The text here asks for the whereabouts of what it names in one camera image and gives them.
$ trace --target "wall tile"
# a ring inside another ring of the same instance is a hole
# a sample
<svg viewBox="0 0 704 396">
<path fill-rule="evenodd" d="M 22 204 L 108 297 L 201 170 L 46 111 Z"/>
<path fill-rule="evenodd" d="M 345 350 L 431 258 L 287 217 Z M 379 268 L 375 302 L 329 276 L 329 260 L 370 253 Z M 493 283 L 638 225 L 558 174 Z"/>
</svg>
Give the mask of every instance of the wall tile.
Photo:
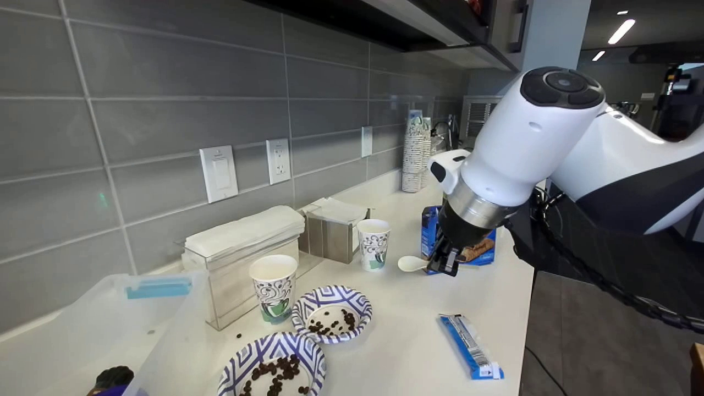
<svg viewBox="0 0 704 396">
<path fill-rule="evenodd" d="M 509 89 L 515 75 L 506 71 L 478 69 L 467 72 L 467 92 L 470 95 L 499 95 Z"/>
<path fill-rule="evenodd" d="M 96 104 L 110 161 L 137 161 L 211 145 L 288 136 L 287 101 Z"/>
<path fill-rule="evenodd" d="M 296 181 L 296 206 L 304 206 L 317 198 L 333 196 L 363 181 L 365 181 L 363 161 L 354 161 L 339 168 L 300 176 Z"/>
<path fill-rule="evenodd" d="M 381 174 L 387 174 L 393 170 L 398 170 L 404 163 L 404 149 L 389 149 L 375 157 L 368 157 L 368 179 L 377 179 Z"/>
<path fill-rule="evenodd" d="M 63 16 L 58 0 L 0 0 L 0 7 Z"/>
<path fill-rule="evenodd" d="M 368 96 L 368 72 L 359 69 L 288 59 L 291 96 Z"/>
<path fill-rule="evenodd" d="M 422 111 L 425 116 L 431 116 L 434 114 L 434 96 L 422 96 L 422 95 L 411 95 L 411 96 L 398 96 L 395 99 L 398 108 L 398 113 L 404 114 L 404 125 L 405 125 L 405 118 L 409 114 L 409 111 Z"/>
<path fill-rule="evenodd" d="M 405 125 L 408 105 L 404 101 L 373 101 L 370 104 L 370 123 L 373 125 Z"/>
<path fill-rule="evenodd" d="M 141 272 L 154 270 L 181 258 L 186 238 L 217 225 L 264 212 L 274 204 L 291 204 L 291 183 L 262 188 L 231 200 L 220 200 L 179 215 L 131 226 L 128 233 L 135 261 Z"/>
<path fill-rule="evenodd" d="M 370 69 L 387 71 L 387 72 L 447 72 L 458 71 L 458 66 L 449 64 L 442 58 L 431 52 L 400 52 L 396 49 L 385 49 L 379 44 L 370 44 Z"/>
<path fill-rule="evenodd" d="M 293 101 L 291 127 L 296 136 L 359 130 L 368 123 L 365 101 Z"/>
<path fill-rule="evenodd" d="M 362 134 L 333 134 L 293 143 L 293 174 L 313 172 L 334 163 L 359 159 Z"/>
<path fill-rule="evenodd" d="M 395 127 L 395 125 L 385 125 L 385 127 L 375 127 L 375 143 L 373 149 L 375 151 L 384 151 L 389 148 L 400 148 L 404 145 L 404 136 L 405 136 L 405 127 Z"/>
<path fill-rule="evenodd" d="M 120 231 L 2 265 L 0 333 L 74 304 L 113 272 L 131 272 Z"/>
<path fill-rule="evenodd" d="M 437 92 L 462 99 L 467 95 L 470 75 L 472 75 L 470 71 L 447 71 L 434 77 Z"/>
<path fill-rule="evenodd" d="M 287 51 L 293 56 L 368 66 L 368 44 L 363 40 L 296 18 L 287 18 L 284 29 Z"/>
<path fill-rule="evenodd" d="M 206 203 L 201 159 L 176 159 L 113 172 L 128 222 Z"/>
<path fill-rule="evenodd" d="M 93 95 L 283 96 L 280 56 L 76 26 Z"/>
<path fill-rule="evenodd" d="M 238 188 L 269 184 L 267 145 L 236 148 Z"/>
<path fill-rule="evenodd" d="M 370 72 L 370 99 L 393 99 L 437 92 L 431 75 Z"/>
<path fill-rule="evenodd" d="M 0 14 L 0 95 L 82 95 L 67 26 Z"/>
<path fill-rule="evenodd" d="M 99 168 L 84 101 L 0 101 L 0 179 Z"/>
<path fill-rule="evenodd" d="M 231 44 L 283 51 L 283 18 L 242 0 L 67 0 L 76 20 L 154 29 L 179 36 L 220 40 Z"/>
<path fill-rule="evenodd" d="M 0 258 L 117 226 L 104 172 L 0 184 Z"/>
</svg>

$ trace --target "cable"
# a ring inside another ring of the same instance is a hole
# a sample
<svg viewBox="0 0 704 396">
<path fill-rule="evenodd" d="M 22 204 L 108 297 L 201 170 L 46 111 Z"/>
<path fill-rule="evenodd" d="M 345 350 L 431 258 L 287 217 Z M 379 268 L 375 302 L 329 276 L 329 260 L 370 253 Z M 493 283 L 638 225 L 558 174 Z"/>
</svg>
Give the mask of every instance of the cable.
<svg viewBox="0 0 704 396">
<path fill-rule="evenodd" d="M 566 388 L 553 376 L 553 371 L 546 367 L 546 364 L 538 356 L 538 352 L 527 346 L 527 352 L 544 367 L 544 371 L 551 376 L 551 380 L 559 388 L 563 396 L 569 396 Z"/>
<path fill-rule="evenodd" d="M 558 193 L 551 200 L 542 200 L 538 206 L 538 213 L 532 221 L 540 225 L 538 228 L 546 236 L 549 244 L 561 256 L 566 258 L 575 268 L 580 268 L 584 276 L 591 277 L 591 282 L 594 286 L 598 286 L 602 290 L 610 292 L 613 297 L 617 297 L 621 304 L 637 308 L 640 315 L 646 317 L 654 317 L 661 319 L 663 323 L 672 326 L 672 327 L 690 327 L 694 333 L 704 333 L 704 317 L 696 317 L 696 315 L 685 315 L 685 313 L 675 313 L 672 308 L 667 308 L 661 302 L 635 294 L 629 290 L 625 290 L 624 286 L 619 286 L 617 282 L 613 282 L 610 277 L 606 277 L 602 270 L 596 270 L 594 267 L 585 265 L 581 258 L 576 258 L 553 231 L 549 225 L 549 213 L 551 210 L 563 198 L 563 193 Z"/>
</svg>

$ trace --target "gray tile wall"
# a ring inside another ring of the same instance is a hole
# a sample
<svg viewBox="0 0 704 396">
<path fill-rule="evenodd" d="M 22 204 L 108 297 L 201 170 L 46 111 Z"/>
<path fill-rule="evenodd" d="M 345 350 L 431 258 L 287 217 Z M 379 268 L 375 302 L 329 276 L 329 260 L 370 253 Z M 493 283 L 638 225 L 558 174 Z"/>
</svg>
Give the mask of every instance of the gray tile wall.
<svg viewBox="0 0 704 396">
<path fill-rule="evenodd" d="M 441 59 L 242 0 L 0 0 L 0 52 L 0 333 L 179 260 L 189 233 L 398 168 L 408 108 L 467 90 Z M 267 139 L 291 139 L 293 181 L 269 184 Z M 238 163 L 217 204 L 210 145 Z"/>
</svg>

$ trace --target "ceiling light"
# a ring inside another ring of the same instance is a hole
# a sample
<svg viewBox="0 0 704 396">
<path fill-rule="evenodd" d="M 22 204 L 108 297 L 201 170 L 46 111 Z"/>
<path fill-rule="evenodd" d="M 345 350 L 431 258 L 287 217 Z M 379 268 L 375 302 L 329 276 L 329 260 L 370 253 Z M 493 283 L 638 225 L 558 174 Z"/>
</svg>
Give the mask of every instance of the ceiling light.
<svg viewBox="0 0 704 396">
<path fill-rule="evenodd" d="M 598 51 L 598 52 L 592 58 L 592 62 L 598 62 L 606 52 L 608 52 L 608 51 Z"/>
<path fill-rule="evenodd" d="M 619 40 L 624 40 L 624 36 L 629 34 L 635 25 L 637 20 L 625 20 L 610 38 L 610 44 L 614 46 Z"/>
</svg>

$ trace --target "plastic container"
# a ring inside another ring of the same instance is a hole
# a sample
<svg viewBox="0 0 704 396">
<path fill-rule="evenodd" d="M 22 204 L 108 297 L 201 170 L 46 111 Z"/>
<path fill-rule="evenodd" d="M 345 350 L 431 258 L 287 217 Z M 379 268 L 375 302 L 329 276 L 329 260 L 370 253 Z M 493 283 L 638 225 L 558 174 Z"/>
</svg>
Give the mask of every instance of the plastic container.
<svg viewBox="0 0 704 396">
<path fill-rule="evenodd" d="M 302 213 L 307 231 L 300 238 L 300 248 L 317 258 L 350 265 L 359 248 L 354 225 L 370 217 L 370 206 L 320 198 L 302 206 Z"/>
<path fill-rule="evenodd" d="M 291 206 L 274 206 L 256 215 L 189 236 L 183 267 L 208 272 L 208 323 L 225 330 L 258 306 L 250 265 L 262 256 L 300 260 L 304 215 Z"/>
<path fill-rule="evenodd" d="M 89 393 L 114 365 L 135 371 L 128 396 L 199 393 L 203 371 L 189 367 L 208 361 L 203 280 L 101 280 L 53 321 L 0 344 L 0 393 Z"/>
</svg>

